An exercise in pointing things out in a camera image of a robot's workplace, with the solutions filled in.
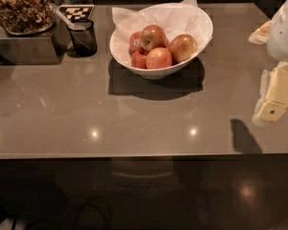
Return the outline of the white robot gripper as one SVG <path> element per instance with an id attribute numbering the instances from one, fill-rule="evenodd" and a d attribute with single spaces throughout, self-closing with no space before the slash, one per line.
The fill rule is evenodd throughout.
<path id="1" fill-rule="evenodd" d="M 256 45 L 267 43 L 268 54 L 281 61 L 272 71 L 264 70 L 260 81 L 260 98 L 252 122 L 260 127 L 279 120 L 288 109 L 288 0 L 271 22 L 267 21 L 249 37 Z"/>

